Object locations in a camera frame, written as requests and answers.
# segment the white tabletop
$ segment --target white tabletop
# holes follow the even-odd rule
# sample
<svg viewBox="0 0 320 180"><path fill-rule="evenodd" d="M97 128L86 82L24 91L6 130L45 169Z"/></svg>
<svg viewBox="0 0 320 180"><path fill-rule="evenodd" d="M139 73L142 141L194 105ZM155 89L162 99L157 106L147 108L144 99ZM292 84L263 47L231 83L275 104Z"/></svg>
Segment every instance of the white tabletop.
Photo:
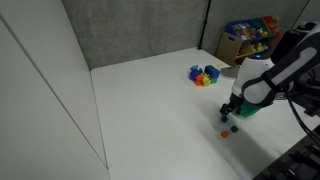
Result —
<svg viewBox="0 0 320 180"><path fill-rule="evenodd" d="M197 87L195 64L227 67L192 48L92 71L111 180L251 179L305 136L287 101L222 124L233 80ZM239 132L221 139L231 125Z"/></svg>

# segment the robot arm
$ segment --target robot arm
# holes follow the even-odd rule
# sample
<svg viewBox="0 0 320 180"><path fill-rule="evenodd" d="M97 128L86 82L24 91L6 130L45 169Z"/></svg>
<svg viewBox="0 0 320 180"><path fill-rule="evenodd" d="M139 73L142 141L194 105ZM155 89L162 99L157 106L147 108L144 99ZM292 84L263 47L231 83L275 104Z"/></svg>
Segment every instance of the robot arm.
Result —
<svg viewBox="0 0 320 180"><path fill-rule="evenodd" d="M266 107L301 75L320 64L320 25L316 26L279 63L270 59L245 59L232 88L230 103L220 110L223 116L238 109L243 102Z"/></svg>

